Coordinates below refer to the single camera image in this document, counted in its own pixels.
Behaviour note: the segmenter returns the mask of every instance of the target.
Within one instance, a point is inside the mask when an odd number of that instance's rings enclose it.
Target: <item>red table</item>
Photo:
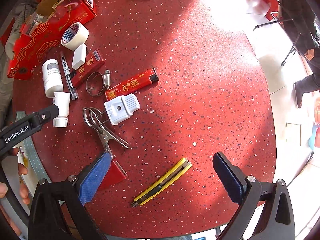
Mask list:
[[[98,192],[88,211],[105,233],[131,238],[180,236],[227,223],[237,205],[217,178],[212,155],[222,151],[262,181],[272,181],[276,162],[267,83],[246,36],[217,27],[203,0],[95,2],[99,15],[86,24],[86,44],[104,56],[100,71],[108,68],[115,85],[155,67],[160,81],[136,94],[140,110],[111,127],[132,147],[111,142],[129,178]],[[61,49],[52,49],[47,58],[60,62]],[[72,52],[64,52],[70,66]],[[15,111],[29,114],[52,103],[40,69],[30,81],[15,81]],[[84,124],[82,108],[103,109],[104,96],[90,97],[84,85],[78,93],[67,128],[49,124],[33,135],[52,181],[79,173],[103,150]],[[144,206],[130,207],[183,156],[193,164],[187,173]]]

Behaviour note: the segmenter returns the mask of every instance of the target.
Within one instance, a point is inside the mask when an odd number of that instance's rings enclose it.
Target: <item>cardboard box on floor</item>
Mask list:
[[[97,15],[93,0],[42,0],[36,12],[47,20],[39,23],[31,36],[21,33],[15,42],[14,58],[9,62],[7,73],[10,78],[29,79],[46,52],[60,44],[63,33],[71,24],[85,24]]]

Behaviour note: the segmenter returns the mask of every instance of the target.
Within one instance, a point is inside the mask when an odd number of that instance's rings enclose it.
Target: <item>pen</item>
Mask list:
[[[66,80],[67,80],[67,85],[68,85],[68,89],[71,95],[71,99],[72,100],[77,100],[79,98],[78,96],[78,92],[77,89],[73,87],[72,82],[71,82],[71,78],[70,78],[70,70],[67,64],[67,60],[63,55],[63,52],[60,52],[60,56],[61,56],[61,62],[62,62],[62,66],[63,66],[63,71],[66,75]]]

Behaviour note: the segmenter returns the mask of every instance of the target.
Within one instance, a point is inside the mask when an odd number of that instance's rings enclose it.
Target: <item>white tile floor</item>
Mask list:
[[[262,0],[223,0],[223,8],[215,6],[221,0],[203,1],[211,8],[211,15],[215,24],[228,30],[244,31],[260,62],[268,83],[276,131],[277,160],[274,182],[282,178],[289,184],[302,171],[311,155],[308,139],[312,134],[313,121],[308,116],[308,104],[313,95],[311,93],[305,94],[302,108],[298,109],[295,103],[295,95],[292,92],[293,82],[307,76],[310,69],[306,69],[298,53],[289,58],[287,63],[281,67],[281,63],[289,52],[292,43],[279,24],[264,26],[253,31],[256,25],[268,22],[264,15],[269,6]],[[287,123],[301,125],[301,146],[297,143],[293,144],[292,140],[287,142],[289,134],[289,130],[286,130]],[[290,135],[300,136],[300,134],[292,133]],[[298,177],[297,181],[303,181],[301,177],[303,176]],[[297,235],[307,227],[309,217],[303,219],[303,216],[300,216],[303,212],[301,203],[305,201],[297,193],[298,183],[294,182],[288,188],[292,194],[296,194],[292,196],[294,200],[292,204],[294,215],[297,217],[295,221]],[[320,203],[308,203],[307,208],[310,208],[310,206],[314,207],[310,216],[315,219],[314,217],[319,216],[319,212],[317,216],[315,214],[320,207]],[[245,239],[251,236],[261,211],[262,207],[259,207],[254,214],[244,234]]]

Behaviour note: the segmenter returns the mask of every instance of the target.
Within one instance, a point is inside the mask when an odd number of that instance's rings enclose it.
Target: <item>blue gripper pad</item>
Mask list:
[[[110,153],[105,152],[83,179],[79,187],[79,199],[83,205],[93,199],[103,178],[110,169],[111,161]]]
[[[214,154],[212,163],[232,202],[240,205],[246,190],[243,173],[237,166],[233,166],[221,152]]]

